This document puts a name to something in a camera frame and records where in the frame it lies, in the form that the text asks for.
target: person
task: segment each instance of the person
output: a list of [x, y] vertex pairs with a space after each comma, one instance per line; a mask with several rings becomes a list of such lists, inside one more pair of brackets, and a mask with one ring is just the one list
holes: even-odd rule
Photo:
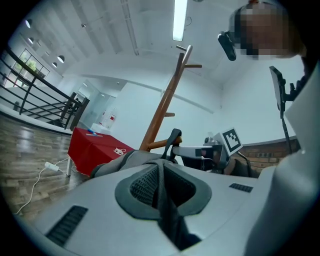
[[[229, 18], [230, 40], [241, 53], [258, 60], [262, 56], [300, 56], [304, 76], [296, 82], [297, 95], [304, 88], [319, 61], [317, 8], [292, 0], [250, 0]], [[220, 155], [216, 154], [217, 163]], [[251, 170], [252, 177], [259, 173]], [[231, 157], [224, 174], [248, 177], [247, 165]]]

